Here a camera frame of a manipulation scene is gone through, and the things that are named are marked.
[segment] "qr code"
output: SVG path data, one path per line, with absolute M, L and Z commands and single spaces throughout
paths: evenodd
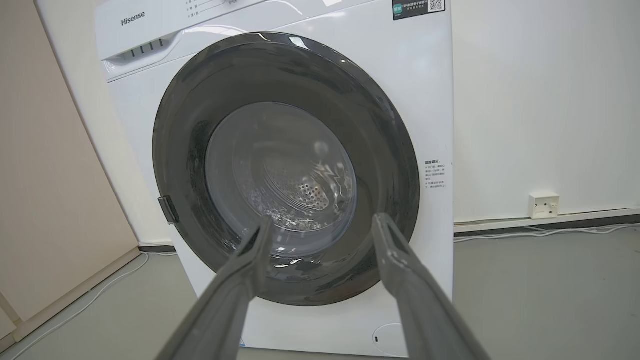
M 443 12 L 444 11 L 444 0 L 429 0 L 429 8 L 428 12 Z

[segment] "washing machine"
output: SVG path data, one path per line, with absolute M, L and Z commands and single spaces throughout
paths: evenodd
M 371 217 L 452 295 L 447 0 L 111 0 L 95 20 L 196 293 L 261 215 L 276 225 L 241 346 L 406 356 Z

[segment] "wall socket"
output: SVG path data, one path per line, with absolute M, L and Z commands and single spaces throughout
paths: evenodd
M 560 195 L 554 192 L 532 192 L 529 194 L 529 217 L 532 219 L 558 216 Z

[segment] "beige door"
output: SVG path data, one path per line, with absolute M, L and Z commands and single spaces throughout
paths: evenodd
M 24 322 L 138 243 L 32 0 L 0 1 L 0 33 L 0 291 Z

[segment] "washing machine door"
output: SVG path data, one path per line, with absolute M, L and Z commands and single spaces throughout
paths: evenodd
M 389 98 L 348 58 L 296 35 L 238 35 L 189 60 L 160 103 L 153 155 L 166 213 L 215 272 L 261 215 L 273 219 L 259 296 L 282 304 L 369 289 L 380 280 L 372 215 L 410 239 L 418 214 L 415 152 Z

